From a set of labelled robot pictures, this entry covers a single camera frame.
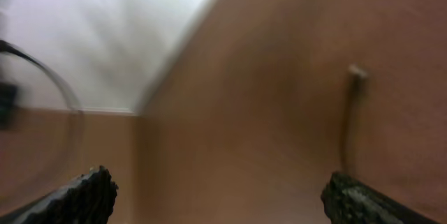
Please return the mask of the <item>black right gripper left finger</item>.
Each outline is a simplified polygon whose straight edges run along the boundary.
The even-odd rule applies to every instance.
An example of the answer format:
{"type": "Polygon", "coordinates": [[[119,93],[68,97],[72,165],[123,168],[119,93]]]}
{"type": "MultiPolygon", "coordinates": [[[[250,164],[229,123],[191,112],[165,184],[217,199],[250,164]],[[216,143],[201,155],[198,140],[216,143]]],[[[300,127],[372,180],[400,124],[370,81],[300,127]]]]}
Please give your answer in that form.
{"type": "Polygon", "coordinates": [[[118,185],[102,165],[1,217],[1,224],[107,224],[118,185]]]}

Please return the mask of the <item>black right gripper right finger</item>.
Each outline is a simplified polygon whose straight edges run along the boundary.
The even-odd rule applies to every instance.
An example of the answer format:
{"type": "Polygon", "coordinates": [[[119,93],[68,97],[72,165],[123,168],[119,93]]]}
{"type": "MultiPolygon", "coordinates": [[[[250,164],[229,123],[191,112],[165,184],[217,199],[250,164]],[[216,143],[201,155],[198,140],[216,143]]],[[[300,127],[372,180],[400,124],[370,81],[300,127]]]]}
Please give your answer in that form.
{"type": "Polygon", "coordinates": [[[341,172],[332,174],[321,201],[332,224],[437,224],[341,172]]]}

